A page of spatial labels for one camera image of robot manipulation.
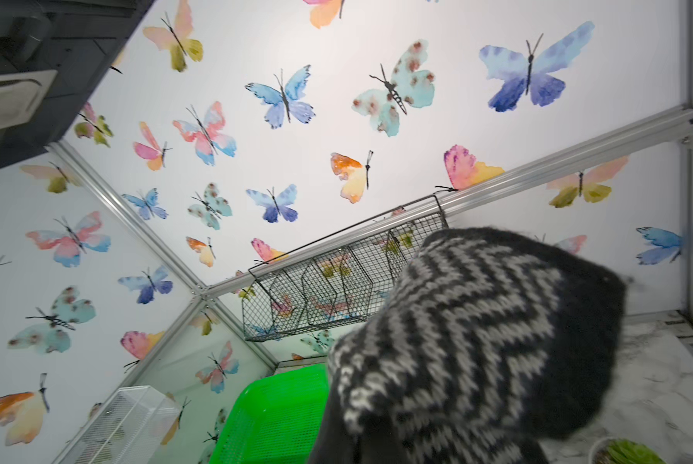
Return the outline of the black white knitted scarf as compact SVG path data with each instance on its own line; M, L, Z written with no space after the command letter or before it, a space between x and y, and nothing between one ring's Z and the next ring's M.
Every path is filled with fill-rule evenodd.
M381 309L328 355L311 463L543 463L599 413L628 286L491 227L427 237Z

